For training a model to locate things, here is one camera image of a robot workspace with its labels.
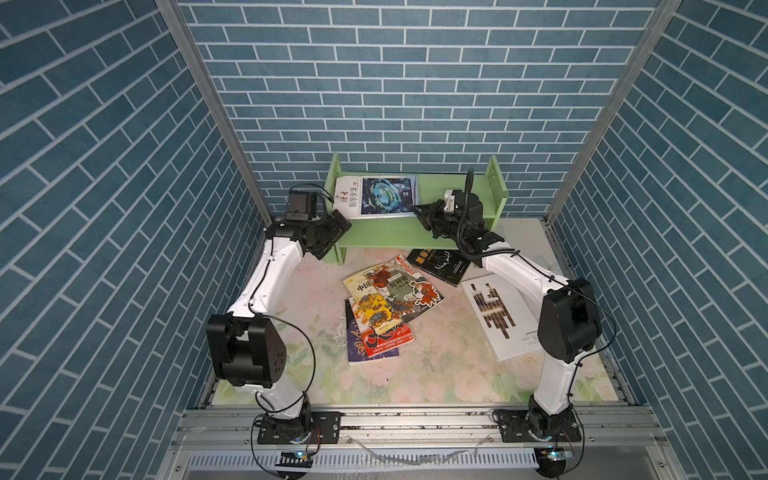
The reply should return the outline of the white book with brown bars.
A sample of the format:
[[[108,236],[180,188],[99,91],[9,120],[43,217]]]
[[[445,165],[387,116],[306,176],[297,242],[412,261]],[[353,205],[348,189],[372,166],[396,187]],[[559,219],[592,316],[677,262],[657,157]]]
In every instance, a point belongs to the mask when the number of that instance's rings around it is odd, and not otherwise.
[[[542,350],[538,321],[512,284],[490,274],[464,280],[460,286],[499,361]]]

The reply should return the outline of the blue sci-fi magazine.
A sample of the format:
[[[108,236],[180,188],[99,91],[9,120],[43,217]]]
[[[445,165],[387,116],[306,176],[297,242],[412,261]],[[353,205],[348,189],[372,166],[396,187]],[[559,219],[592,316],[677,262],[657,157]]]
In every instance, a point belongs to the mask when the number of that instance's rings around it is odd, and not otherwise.
[[[417,203],[415,175],[342,176],[334,187],[333,207],[348,220],[414,217]]]

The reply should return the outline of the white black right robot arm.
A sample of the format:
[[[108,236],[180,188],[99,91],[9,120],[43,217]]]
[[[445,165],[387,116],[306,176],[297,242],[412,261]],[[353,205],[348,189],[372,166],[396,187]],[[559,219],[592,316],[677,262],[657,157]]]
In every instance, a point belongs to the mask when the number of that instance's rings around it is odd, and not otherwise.
[[[577,367],[602,335],[594,290],[584,278],[568,279],[526,259],[488,229],[479,197],[465,189],[418,205],[415,215],[435,238],[452,240],[467,259],[500,275],[540,308],[537,338],[546,352],[539,385],[529,401],[531,421],[552,423],[571,408]]]

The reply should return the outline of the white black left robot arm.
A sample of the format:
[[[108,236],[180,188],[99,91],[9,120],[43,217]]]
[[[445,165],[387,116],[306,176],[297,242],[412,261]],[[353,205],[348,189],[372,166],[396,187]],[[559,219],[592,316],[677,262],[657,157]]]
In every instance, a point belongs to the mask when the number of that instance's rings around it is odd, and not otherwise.
[[[315,184],[289,192],[285,213],[264,231],[262,253],[242,293],[206,326],[216,378],[253,394],[275,420],[303,427],[310,422],[310,403],[306,389],[283,377],[287,349],[275,324],[287,322],[276,316],[276,307],[304,255],[323,258],[351,228],[337,210],[318,213],[329,199]]]

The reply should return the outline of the green red illustrated comic book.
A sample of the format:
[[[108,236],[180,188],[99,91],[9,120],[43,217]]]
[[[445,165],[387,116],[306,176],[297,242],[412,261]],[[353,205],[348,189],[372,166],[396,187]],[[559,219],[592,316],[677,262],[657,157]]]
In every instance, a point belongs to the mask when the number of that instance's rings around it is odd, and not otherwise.
[[[381,294],[395,317],[406,324],[444,300],[436,287],[402,255],[347,277],[343,284],[356,300],[365,294]]]

